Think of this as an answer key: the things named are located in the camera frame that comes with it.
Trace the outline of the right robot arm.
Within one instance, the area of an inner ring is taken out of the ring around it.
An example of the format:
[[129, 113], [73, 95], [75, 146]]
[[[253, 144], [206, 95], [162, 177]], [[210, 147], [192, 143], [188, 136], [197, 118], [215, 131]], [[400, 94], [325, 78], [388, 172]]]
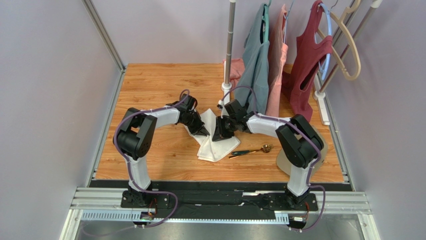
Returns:
[[261, 134], [277, 138], [291, 164], [290, 178], [285, 190], [285, 201], [295, 208], [310, 193], [313, 168], [322, 158], [325, 143], [303, 115], [279, 118], [256, 112], [247, 112], [237, 100], [219, 101], [218, 108], [226, 115], [216, 118], [212, 137], [214, 142], [230, 139], [235, 132]]

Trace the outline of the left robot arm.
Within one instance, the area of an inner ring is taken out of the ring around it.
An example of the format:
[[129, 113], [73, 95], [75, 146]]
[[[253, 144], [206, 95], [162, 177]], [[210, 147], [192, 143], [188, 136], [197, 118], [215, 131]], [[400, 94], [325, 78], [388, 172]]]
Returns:
[[131, 107], [127, 110], [113, 136], [113, 144], [123, 156], [129, 176], [128, 189], [122, 195], [122, 207], [146, 208], [157, 196], [151, 187], [147, 165], [147, 154], [156, 129], [182, 124], [194, 136], [209, 136], [196, 111], [197, 105], [196, 98], [185, 89], [178, 101], [163, 107], [149, 110]]

